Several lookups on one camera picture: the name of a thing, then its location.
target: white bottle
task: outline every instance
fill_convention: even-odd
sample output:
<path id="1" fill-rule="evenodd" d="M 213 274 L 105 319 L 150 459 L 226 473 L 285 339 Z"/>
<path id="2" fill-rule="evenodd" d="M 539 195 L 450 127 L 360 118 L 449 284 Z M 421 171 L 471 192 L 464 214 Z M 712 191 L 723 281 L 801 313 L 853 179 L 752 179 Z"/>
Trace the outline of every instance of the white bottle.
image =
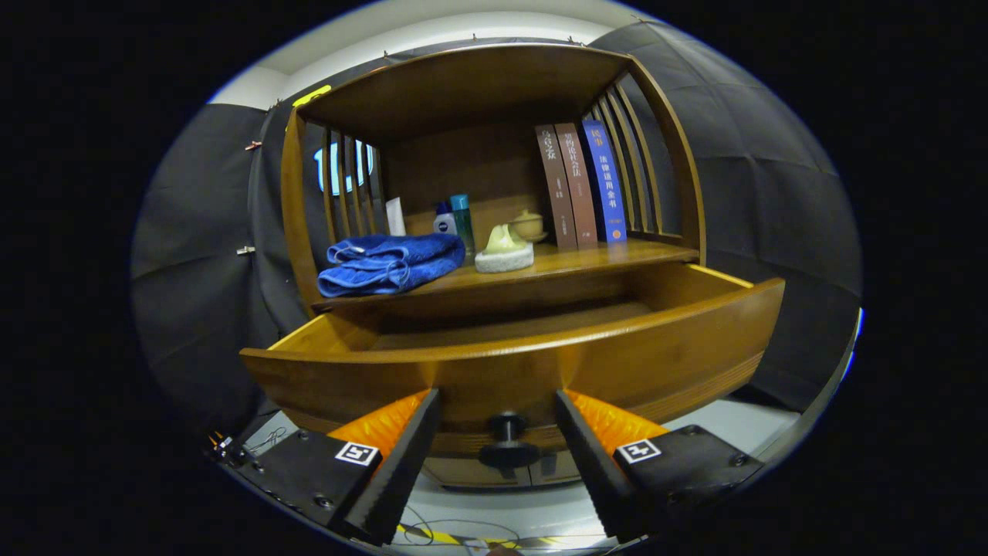
<path id="1" fill-rule="evenodd" d="M 451 233 L 456 235 L 456 220 L 453 218 L 453 209 L 446 201 L 436 204 L 436 219 L 433 221 L 433 232 Z"/>

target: book spine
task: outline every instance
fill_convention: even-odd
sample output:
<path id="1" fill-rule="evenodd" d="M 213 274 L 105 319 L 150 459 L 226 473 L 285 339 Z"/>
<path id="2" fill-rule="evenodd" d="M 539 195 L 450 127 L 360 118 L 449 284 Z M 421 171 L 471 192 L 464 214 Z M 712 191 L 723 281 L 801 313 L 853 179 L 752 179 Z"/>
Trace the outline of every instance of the book spine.
<path id="1" fill-rule="evenodd" d="M 580 142 L 590 154 L 588 165 L 593 166 L 590 179 L 597 213 L 597 230 L 601 241 L 617 243 L 627 241 L 624 222 L 624 199 L 620 193 L 618 171 L 611 140 L 604 131 L 604 124 L 597 120 L 584 120 Z"/>
<path id="2" fill-rule="evenodd" d="M 573 124 L 556 124 L 556 136 L 563 155 L 563 166 L 569 181 L 569 198 L 573 205 L 573 224 L 576 243 L 580 247 L 597 246 L 597 223 L 594 217 L 594 200 L 587 179 L 583 147 Z"/>
<path id="3" fill-rule="evenodd" d="M 573 205 L 569 200 L 569 181 L 563 166 L 562 153 L 555 129 L 551 125 L 536 126 L 538 152 L 542 155 L 545 169 L 545 183 L 549 188 L 552 204 L 552 223 L 555 228 L 556 245 L 560 248 L 576 247 L 576 229 L 573 227 Z"/>

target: wooden cabinet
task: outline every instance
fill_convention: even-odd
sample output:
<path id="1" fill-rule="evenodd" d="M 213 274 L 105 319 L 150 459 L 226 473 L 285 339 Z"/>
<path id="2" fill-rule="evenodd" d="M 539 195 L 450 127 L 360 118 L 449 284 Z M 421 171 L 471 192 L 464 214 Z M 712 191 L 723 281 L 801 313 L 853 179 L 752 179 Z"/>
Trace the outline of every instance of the wooden cabinet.
<path id="1" fill-rule="evenodd" d="M 515 272 L 463 267 L 396 296 L 319 295 L 301 191 L 304 124 L 324 127 L 323 140 L 334 134 L 376 150 L 381 191 L 402 198 L 410 233 L 429 231 L 435 201 L 470 195 L 483 248 L 490 229 L 521 209 L 549 214 L 535 125 L 601 115 L 616 148 L 639 149 L 650 160 L 639 119 L 618 87 L 626 76 L 666 139 L 678 233 L 662 229 L 650 162 L 647 171 L 628 164 L 632 171 L 622 170 L 627 243 L 570 251 L 538 244 L 535 265 Z M 617 99 L 625 99 L 623 108 Z M 354 155 L 350 147 L 337 151 L 341 162 Z M 703 266 L 702 196 L 686 135 L 661 89 L 629 55 L 579 46 L 486 46 L 382 68 L 295 109 L 282 180 L 288 252 L 312 320 L 268 349 L 242 350 L 243 360 L 289 418 L 326 432 L 439 388 L 443 418 L 426 468 L 449 484 L 572 479 L 575 466 L 553 417 L 556 389 L 659 422 L 679 417 L 748 381 L 779 314 L 782 280 L 749 284 Z M 370 187 L 340 195 L 326 189 L 331 241 L 372 232 L 369 208 L 382 203 L 371 198 Z M 525 470 L 527 479 L 472 459 L 491 441 L 488 418 L 503 411 L 524 415 L 529 428 L 522 440 L 555 454 Z"/>

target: blue book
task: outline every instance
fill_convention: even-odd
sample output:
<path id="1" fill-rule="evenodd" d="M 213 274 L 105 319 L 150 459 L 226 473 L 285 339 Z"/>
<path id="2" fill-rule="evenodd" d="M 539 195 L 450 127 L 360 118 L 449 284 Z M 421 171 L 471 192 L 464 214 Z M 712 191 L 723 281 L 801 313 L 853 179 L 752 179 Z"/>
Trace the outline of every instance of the blue book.
<path id="1" fill-rule="evenodd" d="M 624 199 L 620 194 L 618 166 L 611 141 L 604 124 L 598 120 L 584 120 L 580 129 L 580 141 L 593 168 L 590 174 L 590 191 L 594 196 L 594 214 L 597 217 L 597 234 L 600 241 L 617 243 L 627 241 L 624 223 Z"/>

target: open drawer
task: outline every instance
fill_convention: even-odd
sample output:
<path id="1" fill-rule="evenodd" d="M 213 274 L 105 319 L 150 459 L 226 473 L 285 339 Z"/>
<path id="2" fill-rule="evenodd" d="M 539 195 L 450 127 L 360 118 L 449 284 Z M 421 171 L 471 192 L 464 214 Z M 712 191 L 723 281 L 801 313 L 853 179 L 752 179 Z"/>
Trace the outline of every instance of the open drawer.
<path id="1" fill-rule="evenodd" d="M 433 456 L 476 457 L 489 417 L 565 449 L 553 393 L 570 388 L 663 422 L 746 383 L 772 336 L 784 281 L 753 285 L 694 264 L 394 296 L 341 307 L 271 346 L 251 373 L 296 424 L 330 431 L 439 388 Z"/>

